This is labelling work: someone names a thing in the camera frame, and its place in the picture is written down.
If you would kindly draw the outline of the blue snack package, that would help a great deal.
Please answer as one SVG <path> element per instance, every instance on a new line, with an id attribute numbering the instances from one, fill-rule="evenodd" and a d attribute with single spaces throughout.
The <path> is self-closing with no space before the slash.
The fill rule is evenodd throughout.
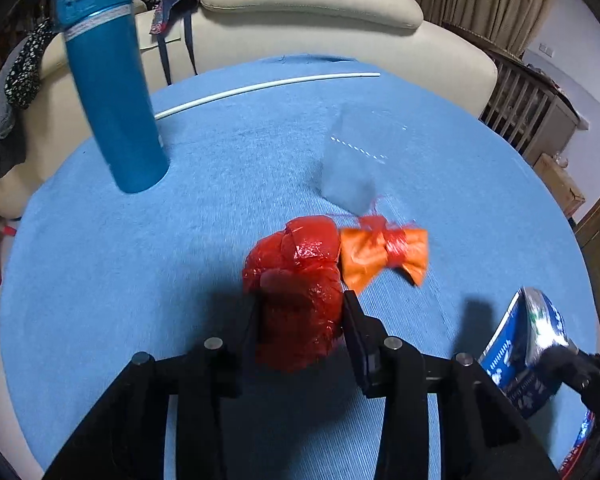
<path id="1" fill-rule="evenodd" d="M 479 363 L 524 420 L 541 411 L 564 385 L 540 375 L 540 356 L 553 346 L 580 350 L 544 292 L 518 289 Z"/>

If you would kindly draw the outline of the wooden baby crib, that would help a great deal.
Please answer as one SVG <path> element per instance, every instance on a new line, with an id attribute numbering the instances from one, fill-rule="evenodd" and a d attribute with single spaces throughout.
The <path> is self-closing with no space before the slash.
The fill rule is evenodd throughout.
<path id="1" fill-rule="evenodd" d="M 498 81 L 479 120 L 503 138 L 529 165 L 560 153 L 580 126 L 580 115 L 562 88 L 542 70 L 524 64 L 491 40 L 445 22 L 494 62 Z"/>

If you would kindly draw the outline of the red plastic bag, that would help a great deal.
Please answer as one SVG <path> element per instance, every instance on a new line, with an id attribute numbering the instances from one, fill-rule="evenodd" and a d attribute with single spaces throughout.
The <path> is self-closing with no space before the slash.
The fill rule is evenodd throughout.
<path id="1" fill-rule="evenodd" d="M 341 336 L 339 231 L 326 216 L 286 223 L 253 246 L 242 287 L 258 309 L 256 359 L 294 373 L 326 358 Z"/>

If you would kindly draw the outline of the clear plastic bag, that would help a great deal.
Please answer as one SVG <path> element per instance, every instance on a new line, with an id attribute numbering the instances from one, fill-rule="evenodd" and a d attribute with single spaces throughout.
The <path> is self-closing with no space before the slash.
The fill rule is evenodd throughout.
<path id="1" fill-rule="evenodd" d="M 399 172 L 407 128 L 388 110 L 348 104 L 325 134 L 321 196 L 364 216 L 389 193 Z"/>

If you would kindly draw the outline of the blue table cloth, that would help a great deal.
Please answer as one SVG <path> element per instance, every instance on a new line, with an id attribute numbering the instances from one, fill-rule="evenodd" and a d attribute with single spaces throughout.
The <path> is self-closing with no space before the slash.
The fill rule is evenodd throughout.
<path id="1" fill-rule="evenodd" d="M 510 300 L 542 290 L 596 347 L 588 270 L 531 167 L 460 107 L 368 65 L 282 56 L 152 98 L 166 175 L 121 192 L 94 141 L 30 198 L 6 266 L 0 344 L 20 427 L 48 467 L 136 352 L 242 336 L 264 300 L 244 391 L 223 408 L 234 479 L 368 479 L 381 400 L 339 338 L 348 276 L 390 334 L 480 353 Z"/>

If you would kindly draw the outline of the dark clothes on sofa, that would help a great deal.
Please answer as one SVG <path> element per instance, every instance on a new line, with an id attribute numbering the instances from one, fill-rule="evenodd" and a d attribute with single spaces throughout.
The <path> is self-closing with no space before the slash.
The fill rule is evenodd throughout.
<path id="1" fill-rule="evenodd" d="M 189 59 L 193 61 L 192 14 L 200 0 L 140 0 L 152 13 L 150 29 L 140 38 L 158 48 L 166 83 L 172 82 L 166 36 L 180 18 Z M 0 179 L 26 161 L 26 138 L 21 112 L 26 110 L 41 87 L 42 59 L 59 28 L 52 18 L 44 18 L 9 53 L 0 70 Z"/>

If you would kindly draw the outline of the blue thermos bottle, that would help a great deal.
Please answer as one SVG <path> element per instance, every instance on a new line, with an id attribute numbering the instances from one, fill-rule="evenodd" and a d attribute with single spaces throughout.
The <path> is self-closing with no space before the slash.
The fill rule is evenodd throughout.
<path id="1" fill-rule="evenodd" d="M 55 0 L 70 70 L 87 121 L 122 192 L 166 174 L 145 80 L 132 0 Z"/>

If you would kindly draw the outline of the orange folded wrapper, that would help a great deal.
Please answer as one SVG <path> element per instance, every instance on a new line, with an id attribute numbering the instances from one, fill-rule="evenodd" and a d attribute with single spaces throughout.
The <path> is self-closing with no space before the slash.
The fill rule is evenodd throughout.
<path id="1" fill-rule="evenodd" d="M 398 226 L 380 214 L 358 218 L 358 226 L 339 230 L 343 283 L 357 294 L 385 269 L 403 271 L 422 286 L 429 263 L 428 232 Z"/>

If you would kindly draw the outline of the brown cardboard box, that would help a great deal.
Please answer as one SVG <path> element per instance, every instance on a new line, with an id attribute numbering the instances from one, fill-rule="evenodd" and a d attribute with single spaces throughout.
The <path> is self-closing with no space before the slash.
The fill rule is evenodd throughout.
<path id="1" fill-rule="evenodd" d="M 565 168 L 550 155 L 543 153 L 533 166 L 567 219 L 585 203 L 585 197 Z"/>

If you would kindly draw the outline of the cream leather sofa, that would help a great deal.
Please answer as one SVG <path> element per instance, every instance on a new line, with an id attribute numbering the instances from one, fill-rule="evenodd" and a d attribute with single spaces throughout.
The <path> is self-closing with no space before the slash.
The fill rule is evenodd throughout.
<path id="1" fill-rule="evenodd" d="M 190 23 L 166 35 L 170 76 L 149 36 L 151 19 L 135 17 L 151 92 L 259 58 L 324 54 L 375 65 L 479 116 L 498 78 L 483 50 L 425 21 L 415 0 L 200 0 Z M 9 219 L 91 134 L 61 36 L 45 50 L 41 88 L 22 121 L 26 159 L 0 179 L 0 216 Z"/>

